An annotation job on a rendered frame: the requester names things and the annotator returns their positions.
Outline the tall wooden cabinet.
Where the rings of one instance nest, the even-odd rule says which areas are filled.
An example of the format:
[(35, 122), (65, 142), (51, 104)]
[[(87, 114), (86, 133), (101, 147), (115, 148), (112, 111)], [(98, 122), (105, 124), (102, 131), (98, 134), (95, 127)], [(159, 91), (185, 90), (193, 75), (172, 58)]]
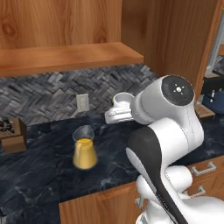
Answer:
[(122, 0), (121, 41), (160, 76), (187, 78), (199, 95), (224, 0)]

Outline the wooden drawer front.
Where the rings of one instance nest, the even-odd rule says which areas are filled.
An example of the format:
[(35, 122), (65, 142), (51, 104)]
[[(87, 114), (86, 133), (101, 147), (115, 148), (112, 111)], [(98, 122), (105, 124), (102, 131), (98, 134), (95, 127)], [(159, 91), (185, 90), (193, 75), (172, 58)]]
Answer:
[(202, 162), (198, 162), (196, 164), (191, 164), (191, 165), (188, 166), (188, 169), (191, 172), (192, 167), (193, 166), (196, 166), (198, 170), (204, 170), (204, 169), (207, 168), (207, 163), (208, 162), (213, 162), (213, 164), (216, 166), (216, 170), (215, 171), (212, 171), (212, 172), (209, 172), (207, 174), (201, 175), (201, 176), (195, 176), (192, 173), (192, 182), (195, 179), (203, 179), (206, 176), (210, 176), (212, 174), (218, 174), (220, 172), (224, 172), (224, 156), (214, 157), (214, 158), (210, 158), (208, 160), (204, 160)]
[(195, 194), (199, 186), (203, 186), (206, 190), (206, 193), (202, 196), (224, 200), (224, 172), (195, 179), (185, 193), (189, 196)]

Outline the glass pitcher with orange juice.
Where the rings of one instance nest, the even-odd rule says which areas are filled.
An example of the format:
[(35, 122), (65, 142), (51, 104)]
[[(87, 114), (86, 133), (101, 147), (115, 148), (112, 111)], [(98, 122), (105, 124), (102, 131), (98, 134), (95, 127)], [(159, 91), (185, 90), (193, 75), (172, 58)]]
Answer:
[(94, 131), (89, 125), (80, 126), (73, 133), (73, 165), (80, 170), (92, 169), (98, 162), (94, 137)]

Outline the black coffee machine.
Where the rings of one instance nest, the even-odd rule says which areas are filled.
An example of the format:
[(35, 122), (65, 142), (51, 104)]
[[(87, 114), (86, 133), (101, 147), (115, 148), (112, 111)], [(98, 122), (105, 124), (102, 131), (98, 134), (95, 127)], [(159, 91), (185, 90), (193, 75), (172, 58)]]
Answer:
[(213, 90), (219, 91), (220, 89), (224, 89), (224, 74), (212, 71), (204, 76), (202, 95), (211, 94)]

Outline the wooden base cupboard door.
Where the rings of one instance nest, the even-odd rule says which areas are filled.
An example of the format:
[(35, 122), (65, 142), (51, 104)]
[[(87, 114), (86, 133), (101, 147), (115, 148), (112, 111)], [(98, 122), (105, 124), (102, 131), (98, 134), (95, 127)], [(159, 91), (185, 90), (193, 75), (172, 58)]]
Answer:
[(60, 224), (135, 224), (135, 182), (59, 203)]

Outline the brown box with black print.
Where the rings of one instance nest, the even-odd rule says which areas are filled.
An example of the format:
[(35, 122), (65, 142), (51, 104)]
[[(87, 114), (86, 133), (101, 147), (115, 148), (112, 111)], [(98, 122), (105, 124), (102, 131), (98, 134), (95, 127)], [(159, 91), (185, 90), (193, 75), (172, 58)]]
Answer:
[(0, 118), (0, 144), (5, 154), (26, 151), (27, 127), (19, 118)]

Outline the wooden slatted board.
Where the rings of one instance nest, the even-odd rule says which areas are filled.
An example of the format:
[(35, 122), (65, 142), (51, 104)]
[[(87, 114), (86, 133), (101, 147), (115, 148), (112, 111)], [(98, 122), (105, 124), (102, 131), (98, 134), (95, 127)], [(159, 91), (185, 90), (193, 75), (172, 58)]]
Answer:
[(197, 116), (201, 120), (213, 120), (215, 118), (215, 113), (203, 104), (198, 103), (194, 106), (194, 108)]

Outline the wooden wall cupboard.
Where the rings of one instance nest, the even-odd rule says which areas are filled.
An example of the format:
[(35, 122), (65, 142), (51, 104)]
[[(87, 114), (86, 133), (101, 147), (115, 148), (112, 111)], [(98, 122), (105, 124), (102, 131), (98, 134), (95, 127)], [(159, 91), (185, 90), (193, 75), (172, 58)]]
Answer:
[(0, 77), (141, 63), (123, 0), (0, 0)]

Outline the dark blue appliance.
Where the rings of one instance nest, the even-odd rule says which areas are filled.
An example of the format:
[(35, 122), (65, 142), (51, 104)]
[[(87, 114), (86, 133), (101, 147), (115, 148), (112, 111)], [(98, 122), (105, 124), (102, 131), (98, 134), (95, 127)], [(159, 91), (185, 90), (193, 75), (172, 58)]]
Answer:
[(202, 104), (211, 109), (215, 114), (224, 115), (224, 91), (205, 94)]

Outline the white wall outlet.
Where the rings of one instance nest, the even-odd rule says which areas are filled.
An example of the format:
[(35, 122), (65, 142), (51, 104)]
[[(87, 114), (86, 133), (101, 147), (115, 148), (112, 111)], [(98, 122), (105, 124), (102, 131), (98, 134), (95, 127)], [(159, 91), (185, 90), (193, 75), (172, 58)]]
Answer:
[(77, 94), (77, 109), (79, 112), (89, 111), (89, 99), (88, 94)]

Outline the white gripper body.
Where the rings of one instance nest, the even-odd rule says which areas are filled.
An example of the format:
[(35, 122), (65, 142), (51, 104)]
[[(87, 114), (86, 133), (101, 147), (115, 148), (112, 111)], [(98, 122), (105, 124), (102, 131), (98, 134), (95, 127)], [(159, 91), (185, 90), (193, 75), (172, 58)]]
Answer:
[(132, 120), (133, 117), (129, 107), (113, 107), (105, 112), (105, 121), (107, 124), (123, 123)]

